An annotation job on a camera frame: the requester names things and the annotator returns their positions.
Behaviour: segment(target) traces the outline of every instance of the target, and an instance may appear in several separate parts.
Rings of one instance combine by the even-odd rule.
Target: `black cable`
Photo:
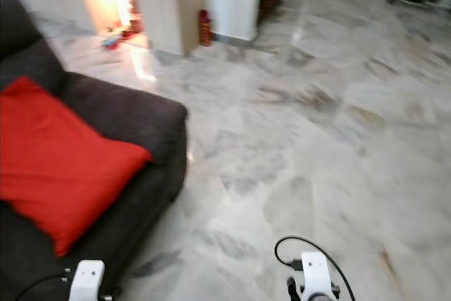
[[[44,278],[40,278],[39,280],[33,282],[31,285],[29,285],[26,289],[22,290],[19,295],[16,296],[14,301],[19,301],[30,289],[35,287],[36,285],[39,285],[40,283],[43,283],[44,281],[51,280],[53,278],[64,278],[66,277],[65,274],[57,274],[57,275],[49,275],[45,276]]]
[[[323,254],[327,257],[327,259],[332,263],[332,265],[335,267],[335,269],[337,269],[337,272],[340,274],[341,278],[343,279],[343,282],[345,282],[346,289],[347,289],[347,291],[348,291],[349,294],[350,294],[351,300],[352,300],[352,301],[355,301],[354,293],[352,292],[351,285],[349,284],[349,282],[347,282],[347,279],[346,279],[345,274],[342,272],[342,270],[341,270],[340,267],[337,265],[337,263],[332,259],[332,257],[330,257],[330,255],[327,254],[327,252],[326,252],[325,250],[323,250],[321,247],[319,247],[315,242],[312,242],[312,241],[310,241],[310,240],[308,240],[308,239],[306,239],[306,238],[303,238],[302,236],[297,236],[297,235],[284,236],[284,237],[281,238],[281,239],[276,243],[276,245],[274,246],[274,255],[276,256],[276,259],[277,259],[281,264],[284,264],[284,265],[289,266],[289,267],[292,266],[292,265],[291,265],[291,262],[285,262],[285,261],[283,261],[283,260],[279,257],[279,254],[278,254],[278,251],[277,251],[279,245],[280,245],[282,242],[284,242],[284,241],[286,241],[286,240],[290,240],[290,239],[304,241],[304,242],[308,243],[309,245],[312,245],[313,247],[315,247],[315,248],[316,248],[317,250],[319,250],[321,253],[323,253]]]

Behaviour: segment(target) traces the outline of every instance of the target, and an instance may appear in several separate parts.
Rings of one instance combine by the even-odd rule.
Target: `red fire extinguisher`
[[[206,10],[199,11],[199,42],[203,46],[211,45],[210,18]]]

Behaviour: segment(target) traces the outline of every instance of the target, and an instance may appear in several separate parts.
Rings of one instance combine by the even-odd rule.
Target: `red pillow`
[[[0,199],[49,234],[58,256],[151,159],[102,137],[27,77],[0,94]]]

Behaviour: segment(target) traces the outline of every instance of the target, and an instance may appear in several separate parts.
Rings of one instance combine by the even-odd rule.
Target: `white mount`
[[[326,257],[321,252],[303,252],[302,266],[304,268],[305,289],[301,301],[311,300],[314,295],[327,295],[331,300],[337,300],[332,293],[329,268]]]
[[[70,286],[69,301],[97,301],[104,270],[101,260],[80,261]]]

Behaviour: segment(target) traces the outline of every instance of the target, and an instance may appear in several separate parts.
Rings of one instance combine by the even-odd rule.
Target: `white marble tile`
[[[130,263],[123,299],[288,300],[295,274],[271,253],[288,233],[330,250],[358,300],[449,295],[449,22],[384,0],[289,0],[253,47],[181,59],[106,51],[44,21],[68,70],[190,111],[185,187]]]

